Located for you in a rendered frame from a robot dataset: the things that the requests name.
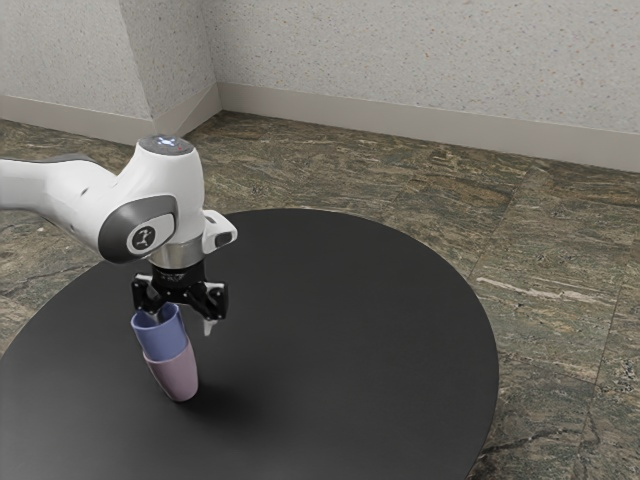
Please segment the pink cup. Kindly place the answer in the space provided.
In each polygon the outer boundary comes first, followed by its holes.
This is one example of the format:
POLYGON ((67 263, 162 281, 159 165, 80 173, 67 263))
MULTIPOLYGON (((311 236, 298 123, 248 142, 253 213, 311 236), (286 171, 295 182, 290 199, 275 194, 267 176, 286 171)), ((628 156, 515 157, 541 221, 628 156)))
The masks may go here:
POLYGON ((146 353, 143 358, 158 385, 175 402, 193 398, 199 387, 197 363, 192 345, 169 360, 151 360, 146 353))

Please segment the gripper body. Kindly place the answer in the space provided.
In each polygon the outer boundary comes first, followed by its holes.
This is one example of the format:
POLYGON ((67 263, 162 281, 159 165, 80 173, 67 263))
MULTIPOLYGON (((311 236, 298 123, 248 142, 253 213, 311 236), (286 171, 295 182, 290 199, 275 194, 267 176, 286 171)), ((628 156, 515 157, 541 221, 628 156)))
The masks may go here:
POLYGON ((148 296, 153 302, 193 303, 206 299, 203 260, 184 268, 151 266, 148 296))

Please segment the blue cup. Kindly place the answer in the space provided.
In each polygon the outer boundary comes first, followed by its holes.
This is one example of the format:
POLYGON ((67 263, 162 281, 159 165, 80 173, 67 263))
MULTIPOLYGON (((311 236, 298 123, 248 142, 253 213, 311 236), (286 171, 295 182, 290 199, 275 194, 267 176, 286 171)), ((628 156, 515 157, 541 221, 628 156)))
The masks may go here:
POLYGON ((179 307, 174 303, 165 303, 160 314, 163 319, 161 323, 156 323, 143 310, 137 311, 130 321, 145 356, 155 362, 177 357, 188 343, 179 307))

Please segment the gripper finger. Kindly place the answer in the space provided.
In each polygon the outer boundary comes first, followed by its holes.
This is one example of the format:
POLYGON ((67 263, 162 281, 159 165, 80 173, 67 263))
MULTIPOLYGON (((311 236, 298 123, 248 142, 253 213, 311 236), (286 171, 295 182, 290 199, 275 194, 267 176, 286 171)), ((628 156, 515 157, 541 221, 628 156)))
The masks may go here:
POLYGON ((197 282, 187 289, 185 299, 192 309, 201 315, 205 336, 210 336, 213 327, 227 317, 226 283, 197 282))
POLYGON ((170 314, 164 312, 164 305, 170 299, 169 293, 157 286, 151 275, 137 273, 131 282, 131 291, 135 309, 144 312, 154 324, 169 320, 170 314))

